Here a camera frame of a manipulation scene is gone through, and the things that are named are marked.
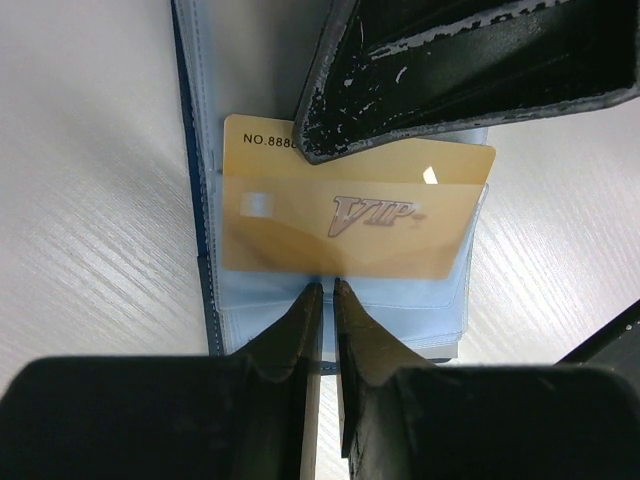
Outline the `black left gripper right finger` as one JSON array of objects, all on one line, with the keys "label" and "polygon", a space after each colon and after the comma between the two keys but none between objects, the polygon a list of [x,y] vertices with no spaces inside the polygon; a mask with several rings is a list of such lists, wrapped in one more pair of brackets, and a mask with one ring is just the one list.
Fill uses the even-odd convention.
[{"label": "black left gripper right finger", "polygon": [[438,367],[333,292],[354,479],[635,479],[639,377],[599,365]]}]

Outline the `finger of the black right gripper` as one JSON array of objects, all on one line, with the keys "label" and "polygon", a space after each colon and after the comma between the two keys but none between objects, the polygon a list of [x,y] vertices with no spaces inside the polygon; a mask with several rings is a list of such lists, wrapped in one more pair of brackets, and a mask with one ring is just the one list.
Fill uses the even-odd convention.
[{"label": "finger of the black right gripper", "polygon": [[293,137],[319,165],[638,94],[635,1],[334,1]]}]

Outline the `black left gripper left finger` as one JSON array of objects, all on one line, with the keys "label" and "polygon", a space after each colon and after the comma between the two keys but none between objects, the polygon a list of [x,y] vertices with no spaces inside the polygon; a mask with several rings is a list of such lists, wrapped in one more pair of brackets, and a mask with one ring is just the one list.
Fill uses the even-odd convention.
[{"label": "black left gripper left finger", "polygon": [[1,400],[5,479],[311,479],[323,290],[228,356],[49,357]]}]

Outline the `gold credit card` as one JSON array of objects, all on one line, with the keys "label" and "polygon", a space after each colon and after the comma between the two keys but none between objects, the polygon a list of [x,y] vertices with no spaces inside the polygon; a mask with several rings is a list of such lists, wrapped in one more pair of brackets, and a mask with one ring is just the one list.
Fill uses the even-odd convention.
[{"label": "gold credit card", "polygon": [[221,258],[232,271],[449,275],[493,166],[484,145],[406,139],[311,165],[289,121],[224,123]]}]

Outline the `blue leather card holder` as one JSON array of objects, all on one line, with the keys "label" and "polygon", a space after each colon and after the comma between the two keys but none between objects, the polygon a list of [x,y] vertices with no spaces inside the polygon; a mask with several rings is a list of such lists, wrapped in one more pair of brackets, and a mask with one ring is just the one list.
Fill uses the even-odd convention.
[{"label": "blue leather card holder", "polygon": [[311,282],[347,281],[428,360],[458,354],[485,129],[310,165],[292,117],[325,1],[175,1],[176,59],[209,352],[235,352]]}]

